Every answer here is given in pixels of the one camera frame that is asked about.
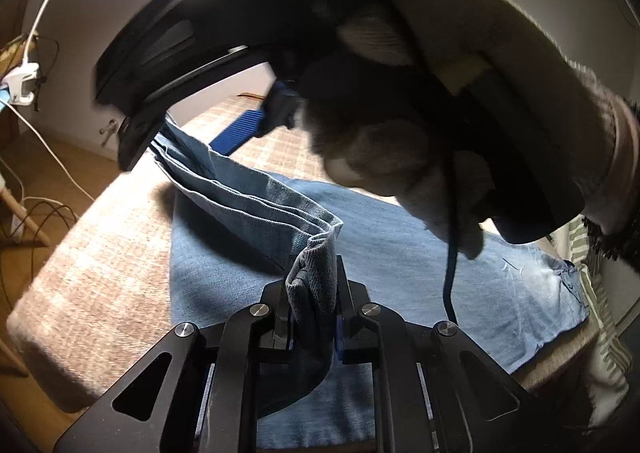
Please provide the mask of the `right white gloved hand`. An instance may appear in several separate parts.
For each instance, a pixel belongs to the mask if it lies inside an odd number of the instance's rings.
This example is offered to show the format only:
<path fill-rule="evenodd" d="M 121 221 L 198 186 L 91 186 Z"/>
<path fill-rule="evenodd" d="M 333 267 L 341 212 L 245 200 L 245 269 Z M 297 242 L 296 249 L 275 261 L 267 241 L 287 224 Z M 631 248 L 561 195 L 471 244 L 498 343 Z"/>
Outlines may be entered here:
<path fill-rule="evenodd" d="M 398 0 L 348 21 L 341 40 L 424 73 L 380 100 L 305 99 L 304 128 L 330 178 L 391 196 L 468 258 L 491 220 L 540 239 L 576 216 L 623 253 L 639 235 L 639 116 L 510 0 Z"/>

